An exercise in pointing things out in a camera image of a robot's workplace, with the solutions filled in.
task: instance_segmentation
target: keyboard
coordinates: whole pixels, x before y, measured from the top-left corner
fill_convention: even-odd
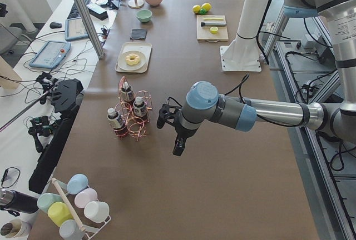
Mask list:
[[[90,3],[90,0],[84,0],[85,5],[88,5]],[[67,19],[73,19],[73,18],[78,18],[80,17],[79,10],[77,8],[77,4],[73,3],[72,9],[67,17]]]

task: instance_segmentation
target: brown table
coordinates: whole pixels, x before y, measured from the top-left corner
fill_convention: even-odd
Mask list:
[[[152,21],[141,24],[124,0],[73,125],[55,177],[67,182],[88,176],[112,221],[97,239],[318,239],[287,131],[257,123],[238,132],[204,122],[187,140],[181,157],[171,154],[172,127],[156,128],[167,96],[184,102],[196,81],[209,81],[221,93],[235,87],[244,72],[222,72],[221,43],[198,42],[192,6],[210,2],[211,14],[226,15],[234,39],[244,0],[163,0]],[[153,49],[148,71],[126,74],[133,89],[148,90],[154,109],[149,136],[135,142],[116,138],[106,119],[115,106],[122,74],[115,70],[131,29],[146,28]],[[251,73],[243,95],[276,100],[268,67]],[[61,239],[40,213],[29,239]]]

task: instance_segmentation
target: yellow mug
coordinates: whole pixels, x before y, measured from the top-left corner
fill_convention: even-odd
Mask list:
[[[71,212],[63,202],[55,202],[48,209],[48,216],[58,227],[68,219],[73,219]]]

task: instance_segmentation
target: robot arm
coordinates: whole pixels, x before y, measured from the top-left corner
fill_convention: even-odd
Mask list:
[[[173,154],[176,156],[182,155],[187,138],[196,133],[205,119],[244,132],[251,130],[255,121],[287,127],[305,126],[356,144],[356,116],[345,119],[339,104],[306,105],[248,98],[243,101],[245,103],[240,98],[219,94],[209,82],[197,82],[183,106],[162,105],[157,127],[161,129],[165,123],[175,127]]]
[[[157,127],[175,127],[173,154],[180,156],[186,139],[193,136],[203,120],[249,131],[255,121],[287,127],[305,126],[356,144],[356,0],[285,0],[289,17],[324,16],[335,53],[335,64],[344,90],[341,104],[285,103],[227,97],[209,82],[197,82],[183,106],[163,104]]]

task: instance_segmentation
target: donut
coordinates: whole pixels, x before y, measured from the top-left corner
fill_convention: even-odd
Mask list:
[[[137,65],[140,62],[140,56],[134,53],[128,54],[125,57],[125,61],[127,65],[133,66],[133,65]]]

